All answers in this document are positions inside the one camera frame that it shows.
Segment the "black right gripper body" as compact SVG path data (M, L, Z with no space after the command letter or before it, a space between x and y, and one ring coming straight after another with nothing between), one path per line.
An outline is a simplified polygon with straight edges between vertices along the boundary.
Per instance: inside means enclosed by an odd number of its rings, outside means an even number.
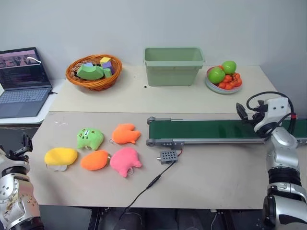
M252 116L252 119L249 120L248 122L251 125L256 125L264 119L265 113L268 111L268 105L263 104L263 105L260 105L256 108L252 108L251 110L256 112L256 113Z

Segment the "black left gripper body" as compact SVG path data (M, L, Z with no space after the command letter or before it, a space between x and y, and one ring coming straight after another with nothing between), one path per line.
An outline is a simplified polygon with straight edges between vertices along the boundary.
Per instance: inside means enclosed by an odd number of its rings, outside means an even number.
M8 151L8 152L5 153L6 162L9 165L28 164L29 163L29 157L27 155L25 155L25 153L22 156L9 156L9 151Z

